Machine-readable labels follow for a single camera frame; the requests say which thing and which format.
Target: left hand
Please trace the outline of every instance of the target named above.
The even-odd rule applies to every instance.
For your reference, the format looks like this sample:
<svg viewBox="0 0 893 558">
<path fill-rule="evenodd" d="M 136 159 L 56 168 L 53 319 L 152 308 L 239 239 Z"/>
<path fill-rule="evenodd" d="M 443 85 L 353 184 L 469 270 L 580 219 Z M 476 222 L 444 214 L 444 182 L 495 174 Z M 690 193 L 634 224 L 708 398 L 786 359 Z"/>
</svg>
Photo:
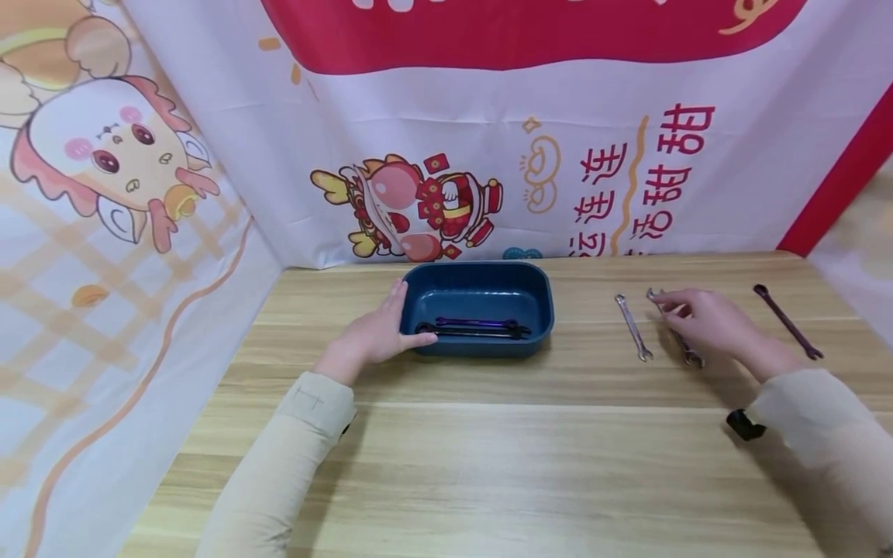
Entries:
<svg viewBox="0 0 893 558">
<path fill-rule="evenodd" d="M 385 362 L 403 351 L 437 343 L 433 333 L 403 335 L 400 319 L 408 285 L 398 279 L 381 306 L 350 322 L 329 344 L 313 371 L 350 386 L 365 364 Z"/>
</svg>

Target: open-end wrench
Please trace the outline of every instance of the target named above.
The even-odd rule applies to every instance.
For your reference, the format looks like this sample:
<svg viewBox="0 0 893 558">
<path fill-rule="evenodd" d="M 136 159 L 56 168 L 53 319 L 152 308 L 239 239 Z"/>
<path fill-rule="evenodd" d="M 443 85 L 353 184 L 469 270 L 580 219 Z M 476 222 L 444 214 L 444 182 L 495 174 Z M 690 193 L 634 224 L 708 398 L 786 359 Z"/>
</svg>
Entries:
<svg viewBox="0 0 893 558">
<path fill-rule="evenodd" d="M 813 359 L 814 361 L 825 358 L 825 355 L 822 354 L 822 351 L 815 348 L 809 340 L 804 337 L 800 330 L 797 329 L 797 326 L 794 325 L 794 322 L 790 320 L 788 315 L 781 310 L 781 308 L 772 300 L 772 297 L 769 296 L 769 288 L 766 285 L 754 285 L 754 292 L 757 293 L 760 298 L 762 298 L 766 303 L 772 308 L 772 311 L 775 312 L 775 315 L 779 317 L 781 323 L 784 324 L 784 327 L 788 328 L 790 334 L 794 336 L 794 339 L 803 347 L 803 350 L 806 351 L 806 356 Z"/>
<path fill-rule="evenodd" d="M 648 359 L 653 360 L 655 356 L 645 347 L 645 341 L 642 341 L 642 334 L 638 332 L 638 327 L 636 327 L 636 322 L 632 319 L 630 308 L 626 305 L 626 296 L 617 295 L 614 297 L 614 300 L 617 302 L 617 305 L 620 306 L 620 310 L 623 312 L 623 319 L 626 320 L 626 326 L 630 328 L 632 339 L 636 342 L 638 359 L 642 362 L 648 362 Z"/>
<path fill-rule="evenodd" d="M 651 288 L 648 289 L 648 292 L 645 294 L 645 296 L 647 296 L 648 300 L 650 300 L 651 302 L 655 301 L 655 291 L 651 290 Z M 661 315 L 663 315 L 663 308 L 661 308 L 661 305 L 655 303 L 655 306 L 657 306 L 657 310 L 660 311 Z M 689 342 L 686 341 L 685 338 L 673 328 L 670 328 L 670 333 L 672 333 L 673 338 L 676 339 L 676 343 L 682 349 L 682 355 L 685 358 L 685 363 L 688 366 L 697 366 L 698 368 L 704 368 L 704 359 L 701 357 L 700 354 L 697 353 L 697 351 L 695 351 L 695 349 L 691 348 Z"/>
<path fill-rule="evenodd" d="M 499 337 L 515 341 L 524 339 L 519 329 L 439 328 L 427 321 L 423 321 L 415 326 L 415 332 L 435 333 L 444 337 Z"/>
<path fill-rule="evenodd" d="M 466 320 L 438 316 L 434 319 L 434 325 L 439 328 L 443 326 L 477 326 L 479 328 L 517 329 L 521 333 L 530 333 L 530 328 L 520 325 L 517 320 Z"/>
</svg>

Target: sleeve cuff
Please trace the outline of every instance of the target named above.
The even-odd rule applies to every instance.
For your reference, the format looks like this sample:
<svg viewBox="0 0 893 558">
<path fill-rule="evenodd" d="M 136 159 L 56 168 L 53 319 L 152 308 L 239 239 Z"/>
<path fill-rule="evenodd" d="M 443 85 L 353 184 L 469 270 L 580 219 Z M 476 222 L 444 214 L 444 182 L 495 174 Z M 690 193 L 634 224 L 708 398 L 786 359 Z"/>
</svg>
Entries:
<svg viewBox="0 0 893 558">
<path fill-rule="evenodd" d="M 356 416 L 354 390 L 327 376 L 305 372 L 282 398 L 276 414 L 304 421 L 334 443 Z"/>
<path fill-rule="evenodd" d="M 747 409 L 751 421 L 776 429 L 808 468 L 822 465 L 829 432 L 855 422 L 874 421 L 872 413 L 826 370 L 801 370 L 770 379 Z"/>
</svg>

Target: table surface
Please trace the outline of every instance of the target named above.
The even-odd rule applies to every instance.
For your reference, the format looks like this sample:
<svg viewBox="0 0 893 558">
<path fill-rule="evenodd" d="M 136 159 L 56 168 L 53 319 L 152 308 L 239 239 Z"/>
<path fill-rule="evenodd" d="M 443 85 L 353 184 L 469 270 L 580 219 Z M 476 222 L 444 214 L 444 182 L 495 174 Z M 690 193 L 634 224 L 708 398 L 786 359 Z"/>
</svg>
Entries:
<svg viewBox="0 0 893 558">
<path fill-rule="evenodd" d="M 357 419 L 317 472 L 292 558 L 752 557 L 861 554 L 854 528 L 773 435 L 723 421 L 755 385 L 708 355 L 687 368 L 648 287 L 723 292 L 893 429 L 893 355 L 806 261 L 783 253 L 537 260 L 555 329 L 525 362 L 398 357 L 355 387 Z M 411 266 L 286 271 L 121 555 L 195 552 L 230 474 L 296 376 Z M 654 352 L 637 356 L 623 292 Z"/>
</svg>

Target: pink cheek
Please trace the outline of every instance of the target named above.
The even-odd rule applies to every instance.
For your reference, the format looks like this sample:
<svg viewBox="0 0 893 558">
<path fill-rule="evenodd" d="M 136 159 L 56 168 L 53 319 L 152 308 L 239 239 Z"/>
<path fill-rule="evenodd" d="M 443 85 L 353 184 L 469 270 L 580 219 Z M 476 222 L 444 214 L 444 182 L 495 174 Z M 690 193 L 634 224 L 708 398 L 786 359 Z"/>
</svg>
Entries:
<svg viewBox="0 0 893 558">
<path fill-rule="evenodd" d="M 415 202 L 418 182 L 400 166 L 382 167 L 369 181 L 375 196 L 391 209 L 406 209 Z"/>
<path fill-rule="evenodd" d="M 128 124 L 135 124 L 143 120 L 143 113 L 135 106 L 125 106 L 119 112 L 121 119 Z"/>
<path fill-rule="evenodd" d="M 433 262 L 440 255 L 440 239 L 428 233 L 400 239 L 400 246 L 411 262 Z"/>
<path fill-rule="evenodd" d="M 73 161 L 86 161 L 93 153 L 90 140 L 83 137 L 75 137 L 65 143 L 65 154 Z"/>
</svg>

